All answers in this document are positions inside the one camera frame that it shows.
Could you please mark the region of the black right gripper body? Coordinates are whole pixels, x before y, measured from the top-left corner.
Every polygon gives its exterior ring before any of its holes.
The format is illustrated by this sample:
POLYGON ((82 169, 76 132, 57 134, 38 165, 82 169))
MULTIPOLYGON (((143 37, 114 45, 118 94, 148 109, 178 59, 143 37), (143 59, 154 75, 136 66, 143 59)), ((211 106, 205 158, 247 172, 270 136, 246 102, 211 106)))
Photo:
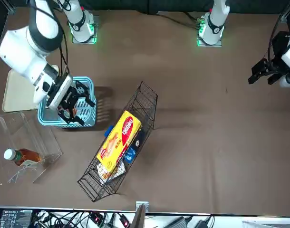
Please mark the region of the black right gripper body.
POLYGON ((65 93, 60 105, 64 110, 71 110, 75 107, 79 98, 85 96, 85 86, 81 83, 75 83, 74 86, 70 86, 65 93))

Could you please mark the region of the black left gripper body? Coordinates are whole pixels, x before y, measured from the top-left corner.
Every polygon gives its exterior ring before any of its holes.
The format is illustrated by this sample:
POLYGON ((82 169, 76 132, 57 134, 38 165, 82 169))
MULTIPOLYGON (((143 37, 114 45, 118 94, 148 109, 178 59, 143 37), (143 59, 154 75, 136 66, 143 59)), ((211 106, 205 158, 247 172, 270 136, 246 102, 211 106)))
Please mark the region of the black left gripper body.
POLYGON ((266 73, 286 75, 290 72, 290 68, 282 60, 281 56, 273 56, 268 59, 266 73))

